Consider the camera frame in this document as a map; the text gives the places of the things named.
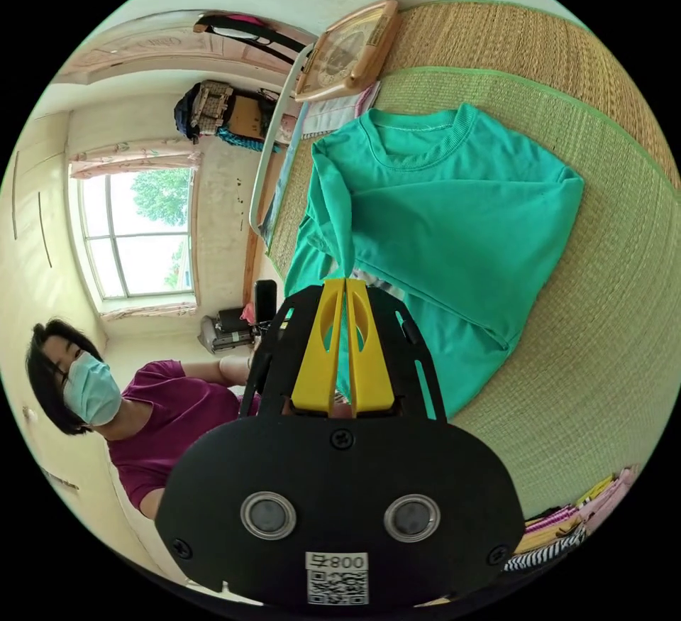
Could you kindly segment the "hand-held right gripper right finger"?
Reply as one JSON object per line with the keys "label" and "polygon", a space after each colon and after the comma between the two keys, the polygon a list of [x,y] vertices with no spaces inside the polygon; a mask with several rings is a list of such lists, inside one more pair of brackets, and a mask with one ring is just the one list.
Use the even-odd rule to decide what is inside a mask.
{"label": "hand-held right gripper right finger", "polygon": [[367,285],[346,280],[350,396],[354,415],[386,414],[394,393]]}

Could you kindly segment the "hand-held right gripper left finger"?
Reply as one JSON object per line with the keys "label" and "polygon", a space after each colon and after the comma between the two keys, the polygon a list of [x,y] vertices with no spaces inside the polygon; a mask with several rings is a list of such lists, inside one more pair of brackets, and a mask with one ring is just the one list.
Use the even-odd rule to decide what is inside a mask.
{"label": "hand-held right gripper left finger", "polygon": [[292,406],[298,412],[331,412],[336,392],[345,280],[327,280],[312,290],[318,297],[292,391]]}

